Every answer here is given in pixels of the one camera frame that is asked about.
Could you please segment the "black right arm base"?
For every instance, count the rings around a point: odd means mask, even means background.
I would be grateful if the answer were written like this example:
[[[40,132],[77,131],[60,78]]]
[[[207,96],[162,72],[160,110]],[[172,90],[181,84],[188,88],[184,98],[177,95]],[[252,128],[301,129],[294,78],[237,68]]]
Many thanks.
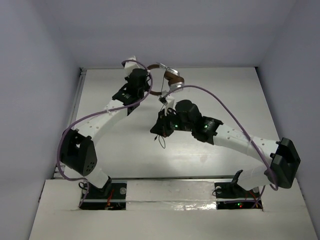
[[[216,197],[218,210],[263,209],[259,190],[245,190],[238,185],[242,172],[243,170],[237,171],[230,182],[214,184],[212,195]]]

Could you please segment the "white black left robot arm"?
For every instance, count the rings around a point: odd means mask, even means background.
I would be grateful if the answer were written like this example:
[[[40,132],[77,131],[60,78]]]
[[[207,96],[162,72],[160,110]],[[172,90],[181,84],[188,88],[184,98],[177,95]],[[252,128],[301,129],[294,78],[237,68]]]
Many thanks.
[[[124,84],[100,112],[83,117],[67,128],[58,147],[57,160],[81,175],[100,197],[111,193],[110,177],[97,166],[95,144],[117,122],[130,115],[149,95],[152,77],[147,69],[134,68]]]

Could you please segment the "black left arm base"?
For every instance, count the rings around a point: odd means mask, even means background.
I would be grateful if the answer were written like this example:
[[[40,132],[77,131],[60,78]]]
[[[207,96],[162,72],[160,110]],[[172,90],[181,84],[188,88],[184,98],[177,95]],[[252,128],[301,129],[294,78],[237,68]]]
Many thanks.
[[[113,182],[111,179],[109,179],[107,181],[107,185],[102,189],[96,188],[90,183],[89,191],[87,194],[87,182],[81,181],[80,183],[78,183],[78,186],[81,189],[79,206],[81,210],[126,210],[126,181]]]

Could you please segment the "brown silver headphones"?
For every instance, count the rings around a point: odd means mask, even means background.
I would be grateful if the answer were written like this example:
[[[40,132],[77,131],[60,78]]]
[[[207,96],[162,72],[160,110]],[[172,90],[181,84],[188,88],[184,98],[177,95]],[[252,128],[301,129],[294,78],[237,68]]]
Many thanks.
[[[168,92],[171,92],[177,88],[180,88],[185,85],[185,79],[181,77],[180,72],[174,68],[168,67],[162,63],[151,64],[147,67],[149,71],[153,69],[164,69],[163,80],[167,80],[168,91],[161,89],[161,91],[150,91],[150,94],[156,97],[165,95]]]

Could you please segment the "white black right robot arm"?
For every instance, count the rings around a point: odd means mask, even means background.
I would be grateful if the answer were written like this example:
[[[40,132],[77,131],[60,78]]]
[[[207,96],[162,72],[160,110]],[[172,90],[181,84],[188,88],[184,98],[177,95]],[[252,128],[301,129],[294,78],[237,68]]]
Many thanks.
[[[190,132],[202,143],[225,147],[258,160],[262,164],[251,170],[239,170],[231,183],[238,197],[266,185],[292,187],[301,159],[292,140],[269,140],[236,130],[221,120],[204,116],[196,104],[181,100],[158,112],[152,134],[169,137],[175,131]]]

